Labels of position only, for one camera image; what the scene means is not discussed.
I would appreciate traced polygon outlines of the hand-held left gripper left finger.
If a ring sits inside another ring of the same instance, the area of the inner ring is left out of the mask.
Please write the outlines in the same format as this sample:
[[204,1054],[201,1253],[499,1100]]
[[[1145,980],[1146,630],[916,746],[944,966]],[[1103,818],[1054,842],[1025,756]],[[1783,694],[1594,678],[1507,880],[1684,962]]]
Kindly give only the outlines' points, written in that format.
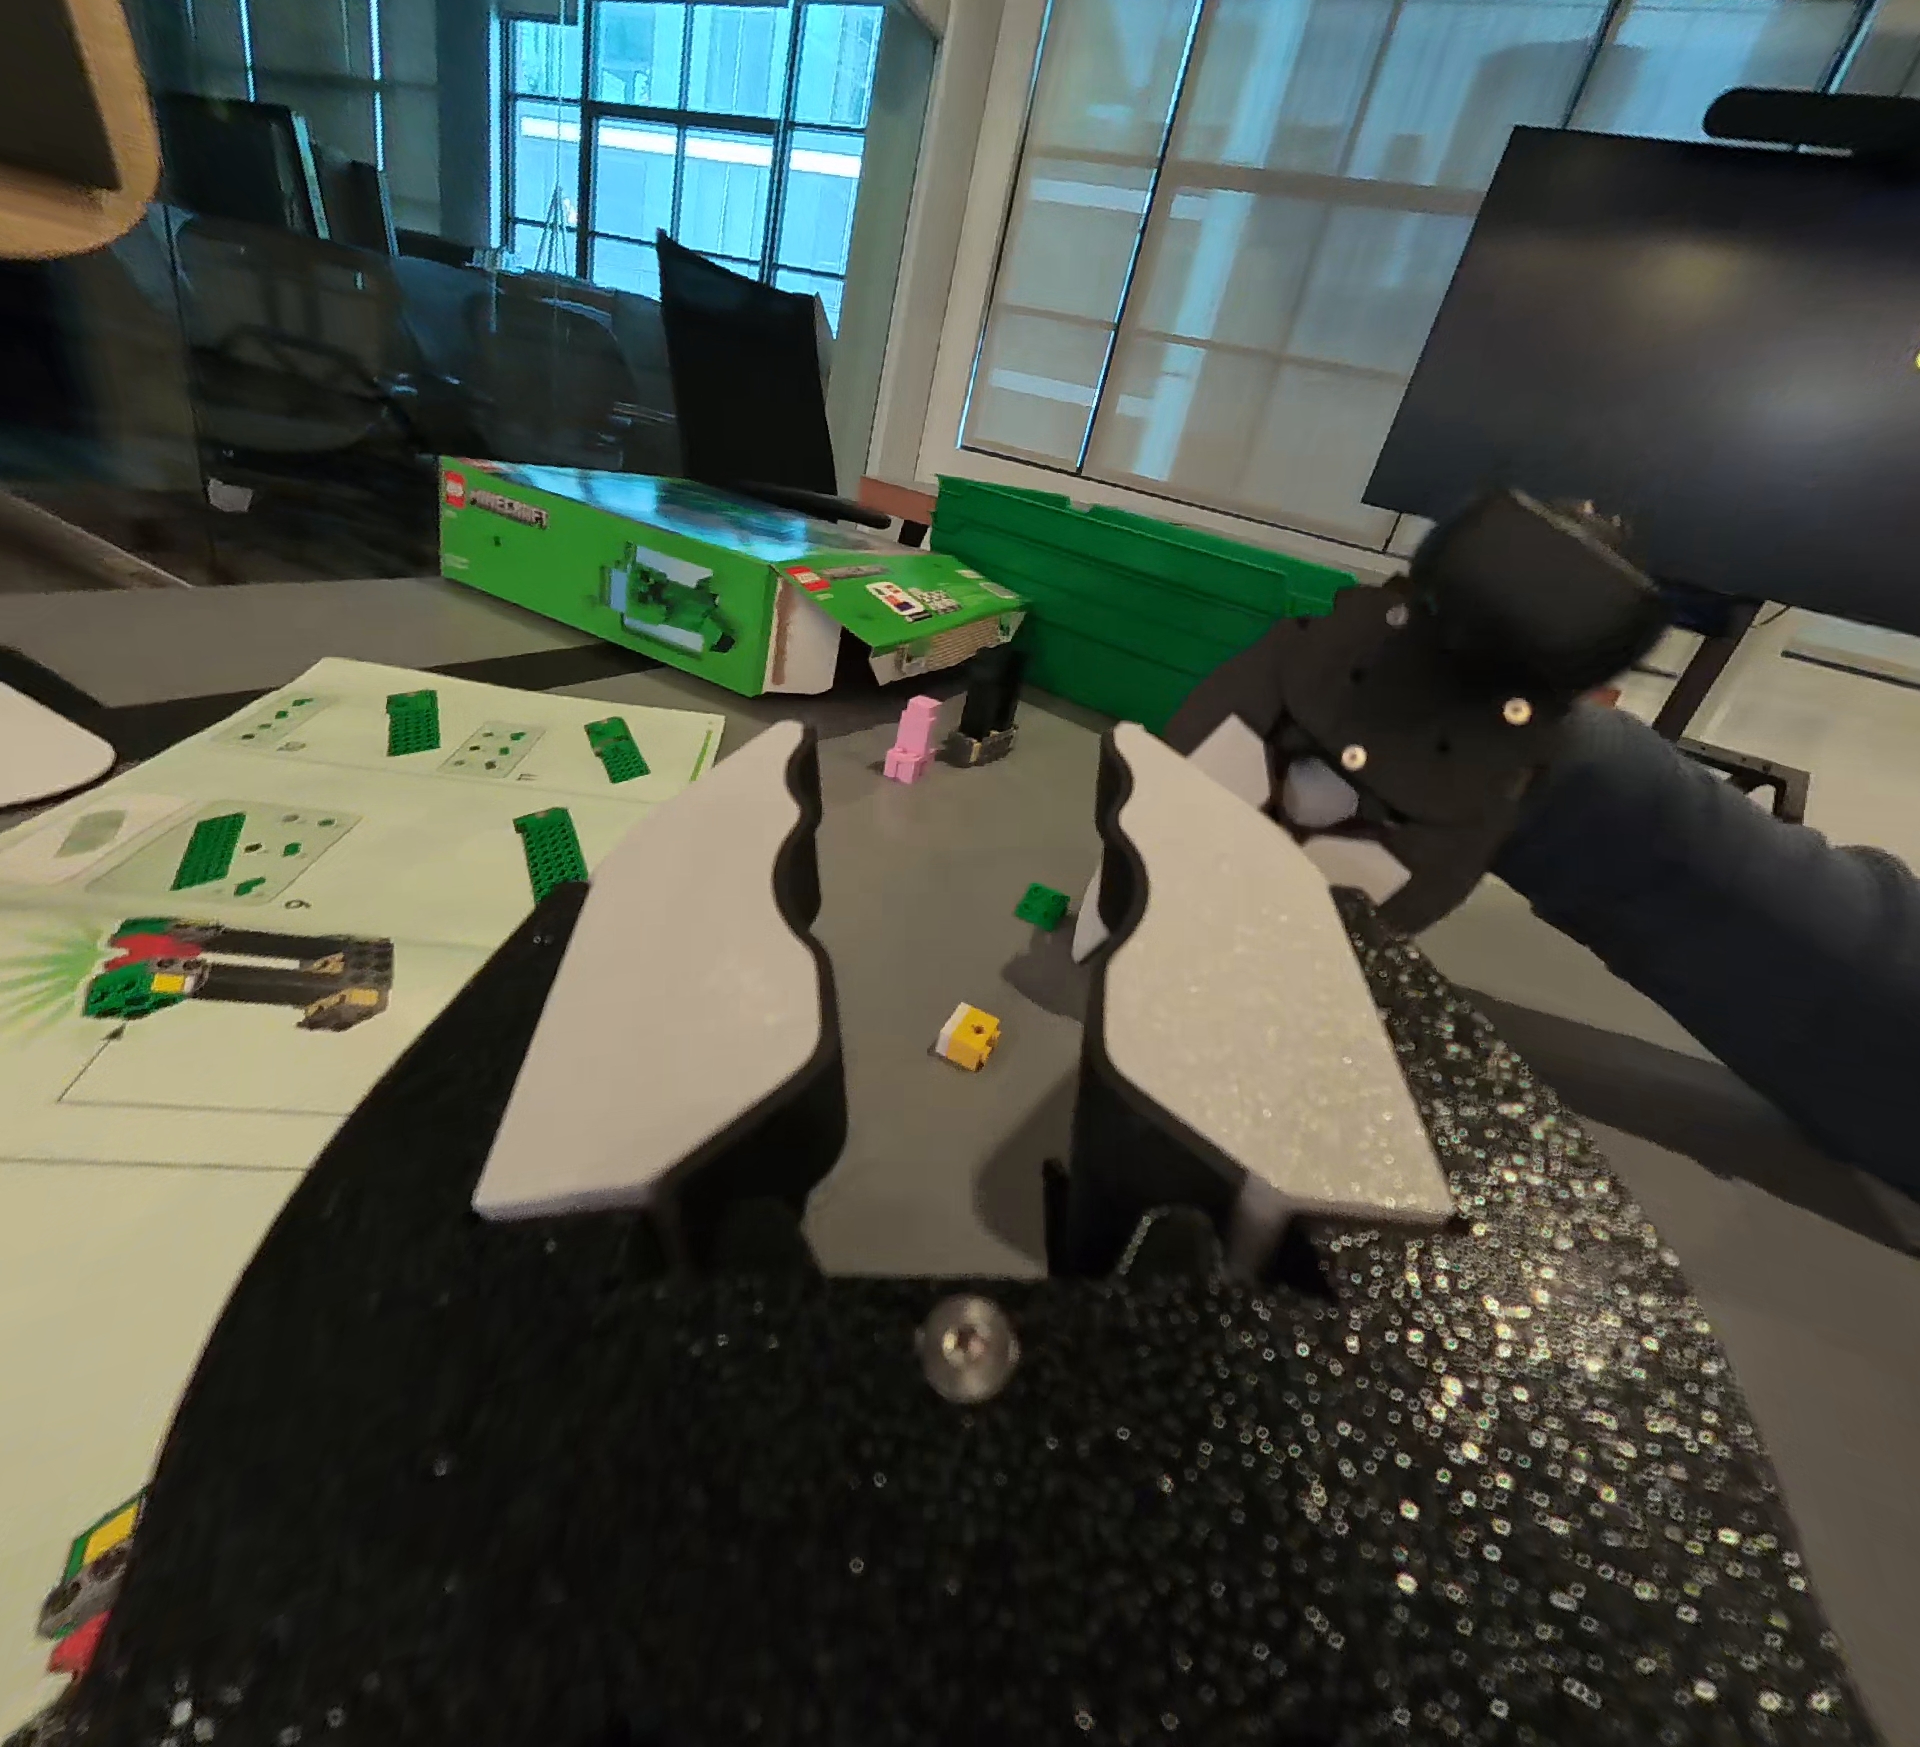
[[591,872],[479,1220],[637,1214],[699,1265],[762,1218],[805,1225],[849,1142],[821,822],[816,736],[781,722]]

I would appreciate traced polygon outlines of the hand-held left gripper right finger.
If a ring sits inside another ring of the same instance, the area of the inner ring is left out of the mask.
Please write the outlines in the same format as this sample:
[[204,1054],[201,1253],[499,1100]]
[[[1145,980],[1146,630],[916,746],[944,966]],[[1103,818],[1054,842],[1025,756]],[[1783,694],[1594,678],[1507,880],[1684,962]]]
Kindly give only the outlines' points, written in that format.
[[1297,1227],[1445,1231],[1456,1198],[1319,862],[1137,724],[1103,740],[1107,858],[1068,1132],[1068,1271],[1164,1210],[1268,1277]]

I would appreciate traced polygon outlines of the person's right forearm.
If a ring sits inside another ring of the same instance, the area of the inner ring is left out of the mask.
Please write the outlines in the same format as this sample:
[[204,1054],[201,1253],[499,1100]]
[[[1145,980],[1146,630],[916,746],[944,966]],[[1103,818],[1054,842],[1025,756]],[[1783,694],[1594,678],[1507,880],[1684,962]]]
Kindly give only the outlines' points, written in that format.
[[1916,1257],[1905,862],[1783,824],[1642,720],[1579,704],[1494,872],[1703,1048],[1509,1016],[1574,1108]]

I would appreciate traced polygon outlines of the green plastic bin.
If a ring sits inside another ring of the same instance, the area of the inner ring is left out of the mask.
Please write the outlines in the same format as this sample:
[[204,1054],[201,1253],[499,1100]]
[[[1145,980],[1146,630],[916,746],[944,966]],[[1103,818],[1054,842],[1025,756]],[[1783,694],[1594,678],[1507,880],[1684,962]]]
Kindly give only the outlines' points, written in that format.
[[929,542],[1025,600],[1028,690],[1153,734],[1267,630],[1328,614],[1359,582],[1180,522],[964,478],[939,484]]

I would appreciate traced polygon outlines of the black toy brick figure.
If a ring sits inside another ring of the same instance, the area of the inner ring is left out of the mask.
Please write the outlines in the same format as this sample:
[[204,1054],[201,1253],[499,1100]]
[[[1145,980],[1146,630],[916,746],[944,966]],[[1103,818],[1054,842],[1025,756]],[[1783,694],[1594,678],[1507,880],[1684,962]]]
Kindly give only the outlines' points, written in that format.
[[1019,732],[1027,656],[1013,646],[980,652],[966,674],[966,692],[946,758],[956,768],[980,768],[1004,758]]

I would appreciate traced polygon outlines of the black monitor stand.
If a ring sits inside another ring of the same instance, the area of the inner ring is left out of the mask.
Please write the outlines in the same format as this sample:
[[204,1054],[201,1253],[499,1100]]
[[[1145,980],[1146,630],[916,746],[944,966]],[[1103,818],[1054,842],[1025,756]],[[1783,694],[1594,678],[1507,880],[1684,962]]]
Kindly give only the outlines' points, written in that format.
[[1747,800],[1762,798],[1768,814],[1791,828],[1809,820],[1813,776],[1786,762],[1736,752],[1701,738],[1711,704],[1725,684],[1736,678],[1745,656],[1764,652],[1766,604],[1754,600],[1711,598],[1701,592],[1673,594],[1675,624],[1696,632],[1693,656],[1657,710],[1651,726],[1668,746],[1714,774]]

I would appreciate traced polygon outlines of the building instruction booklet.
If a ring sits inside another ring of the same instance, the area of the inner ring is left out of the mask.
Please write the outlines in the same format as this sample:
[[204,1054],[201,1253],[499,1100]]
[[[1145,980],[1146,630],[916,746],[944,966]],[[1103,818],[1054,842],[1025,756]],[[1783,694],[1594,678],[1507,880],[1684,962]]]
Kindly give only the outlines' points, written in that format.
[[522,828],[596,866],[725,732],[324,658],[4,834],[4,1717],[255,1235],[532,912]]

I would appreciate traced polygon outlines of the large dark monitor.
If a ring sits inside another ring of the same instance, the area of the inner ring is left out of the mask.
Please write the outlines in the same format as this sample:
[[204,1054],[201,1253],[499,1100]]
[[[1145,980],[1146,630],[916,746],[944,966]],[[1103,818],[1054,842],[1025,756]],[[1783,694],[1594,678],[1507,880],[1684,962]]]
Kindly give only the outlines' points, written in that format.
[[1918,628],[1916,178],[1516,128],[1365,500],[1515,488],[1660,582]]

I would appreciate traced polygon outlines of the green toy set box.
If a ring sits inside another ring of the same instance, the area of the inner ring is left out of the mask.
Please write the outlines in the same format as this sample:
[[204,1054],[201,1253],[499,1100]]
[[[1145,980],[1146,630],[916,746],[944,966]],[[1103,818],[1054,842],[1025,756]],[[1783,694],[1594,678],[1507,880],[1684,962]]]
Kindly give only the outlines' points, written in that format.
[[441,460],[445,578],[746,700],[880,686],[1011,646],[1030,604],[893,522],[699,482]]

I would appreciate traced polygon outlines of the large window with blinds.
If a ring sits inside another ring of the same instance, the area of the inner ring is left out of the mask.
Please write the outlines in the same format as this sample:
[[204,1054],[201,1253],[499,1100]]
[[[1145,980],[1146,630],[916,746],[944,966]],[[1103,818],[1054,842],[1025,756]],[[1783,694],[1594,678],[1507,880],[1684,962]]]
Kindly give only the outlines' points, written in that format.
[[1370,552],[1518,128],[1701,140],[1870,0],[1046,0],[959,446]]

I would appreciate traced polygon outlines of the black high-back chair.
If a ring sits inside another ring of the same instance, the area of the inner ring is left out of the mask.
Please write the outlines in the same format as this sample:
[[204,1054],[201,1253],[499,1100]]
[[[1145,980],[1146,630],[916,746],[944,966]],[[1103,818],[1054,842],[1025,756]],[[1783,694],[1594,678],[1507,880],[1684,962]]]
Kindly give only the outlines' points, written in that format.
[[740,276],[667,232],[654,246],[685,474],[812,520],[894,528],[841,490],[821,300]]

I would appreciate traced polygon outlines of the white rounded object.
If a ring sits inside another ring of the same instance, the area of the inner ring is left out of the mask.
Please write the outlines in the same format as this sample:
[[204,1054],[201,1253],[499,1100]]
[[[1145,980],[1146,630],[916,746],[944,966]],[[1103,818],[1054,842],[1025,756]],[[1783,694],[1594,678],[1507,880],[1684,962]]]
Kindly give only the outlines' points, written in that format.
[[12,684],[3,684],[3,812],[80,794],[119,766],[112,744]]

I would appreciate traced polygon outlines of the dark office chair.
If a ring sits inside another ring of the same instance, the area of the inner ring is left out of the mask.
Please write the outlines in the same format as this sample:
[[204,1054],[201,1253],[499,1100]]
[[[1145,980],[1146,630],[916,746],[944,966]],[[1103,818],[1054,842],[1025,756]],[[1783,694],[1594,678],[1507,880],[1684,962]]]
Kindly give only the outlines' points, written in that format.
[[170,250],[202,442],[303,460],[422,450],[387,258],[207,216],[185,218]]

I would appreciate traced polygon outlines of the multi-pane background window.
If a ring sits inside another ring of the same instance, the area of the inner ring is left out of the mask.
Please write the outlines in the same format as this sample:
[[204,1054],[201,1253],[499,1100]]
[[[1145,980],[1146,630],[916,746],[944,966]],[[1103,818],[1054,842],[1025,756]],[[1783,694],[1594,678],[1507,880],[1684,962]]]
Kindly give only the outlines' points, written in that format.
[[512,272],[656,300],[668,236],[838,328],[888,12],[854,0],[580,0],[499,22]]

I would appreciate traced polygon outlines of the wooden framed panel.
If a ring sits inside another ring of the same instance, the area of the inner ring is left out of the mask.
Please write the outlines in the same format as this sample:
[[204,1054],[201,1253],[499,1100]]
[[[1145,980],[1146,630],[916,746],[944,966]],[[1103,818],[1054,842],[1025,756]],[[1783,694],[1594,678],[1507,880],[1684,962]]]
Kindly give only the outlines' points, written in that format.
[[127,0],[3,0],[3,258],[122,240],[163,152]]

